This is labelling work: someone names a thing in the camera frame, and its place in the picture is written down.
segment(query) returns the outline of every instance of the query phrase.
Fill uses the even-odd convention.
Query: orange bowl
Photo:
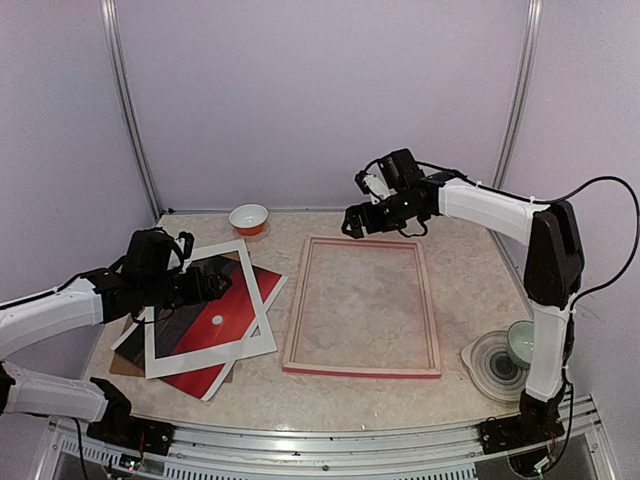
[[[247,204],[236,208],[229,215],[229,223],[240,235],[257,235],[267,224],[268,210],[262,205]]]

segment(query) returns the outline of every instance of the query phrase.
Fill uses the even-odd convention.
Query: wall
[[[151,224],[101,22],[98,1],[0,2],[0,302],[111,263]],[[10,360],[78,377],[99,330]],[[0,417],[0,478],[27,477],[45,426]]]
[[[490,181],[527,7],[527,0],[118,2],[163,205],[343,207],[362,198],[356,172],[403,147]]]
[[[640,3],[545,2],[534,74],[505,188],[539,198],[601,174],[640,190]],[[616,184],[575,197],[584,287],[610,278],[634,234],[631,199]],[[524,252],[510,247],[523,266]],[[640,264],[578,306],[571,372],[592,393],[623,478],[640,478]]]

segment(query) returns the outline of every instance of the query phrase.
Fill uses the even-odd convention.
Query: table
[[[172,234],[194,234],[196,246],[239,238],[226,215],[165,215]],[[308,235],[339,235],[341,213],[272,213],[266,230],[246,239],[252,262],[289,277],[268,312],[278,353],[238,362],[232,383],[209,402],[160,380],[108,373],[122,321],[104,327],[85,378],[105,378],[132,402],[133,414],[200,425],[265,430],[353,431],[398,429],[484,419],[512,413],[484,397],[462,364],[460,351],[480,335],[527,319],[522,299],[489,233],[477,225],[433,218],[421,238],[430,278],[442,359],[439,380],[376,380],[282,372],[281,353]],[[397,233],[377,239],[397,240]]]

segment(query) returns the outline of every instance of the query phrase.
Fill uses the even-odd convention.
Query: beige table surface
[[[85,378],[106,378],[132,402],[133,413],[210,426],[269,430],[347,431],[405,428],[485,419],[515,411],[476,390],[460,351],[480,335],[526,319],[526,310],[488,232],[463,221],[434,218],[420,239],[434,304],[442,359],[439,380],[356,379],[282,372],[282,350],[308,235],[340,235],[341,213],[276,213],[265,232],[247,239],[252,262],[289,277],[269,309],[279,351],[236,363],[233,382],[209,402],[161,380],[109,374],[110,346],[123,321],[105,326]],[[186,230],[196,246],[239,236],[226,215],[171,215],[167,231]],[[397,233],[371,238],[399,239]]]

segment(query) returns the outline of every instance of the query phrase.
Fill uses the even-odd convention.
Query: white picture frame
[[[241,340],[235,342],[228,342],[194,352],[157,358],[155,350],[155,324],[153,323],[154,309],[151,307],[146,308],[144,318],[150,323],[144,325],[145,378],[151,379],[178,375],[180,373],[228,364],[230,362],[233,363],[243,358],[255,357],[277,351],[276,341],[271,326],[269,325],[266,309],[262,302],[258,283],[253,274],[249,252],[247,251],[244,240],[233,240],[219,245],[194,249],[190,261],[185,263],[185,268],[194,260],[232,252],[237,252],[240,257],[242,273],[247,282],[249,296],[255,312],[255,318],[247,329],[247,332],[251,333],[246,333]],[[256,329],[260,330],[260,334],[251,336]]]

